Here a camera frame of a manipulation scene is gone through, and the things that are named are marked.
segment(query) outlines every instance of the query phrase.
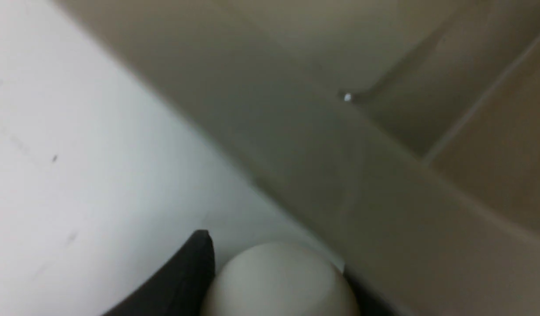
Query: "black object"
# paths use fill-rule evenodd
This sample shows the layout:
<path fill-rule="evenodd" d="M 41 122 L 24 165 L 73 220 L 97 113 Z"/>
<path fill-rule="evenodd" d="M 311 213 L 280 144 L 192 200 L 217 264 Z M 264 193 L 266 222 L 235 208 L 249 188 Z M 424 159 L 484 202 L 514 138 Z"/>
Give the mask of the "black object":
<path fill-rule="evenodd" d="M 198 316 L 215 276 L 213 243 L 196 230 L 145 284 L 103 316 Z"/>
<path fill-rule="evenodd" d="M 369 290 L 358 282 L 350 270 L 344 268 L 343 276 L 348 281 L 348 284 L 350 284 L 354 296 L 356 296 L 356 302 L 358 302 L 361 316 L 395 316 L 395 313 L 389 306 L 372 295 Z"/>

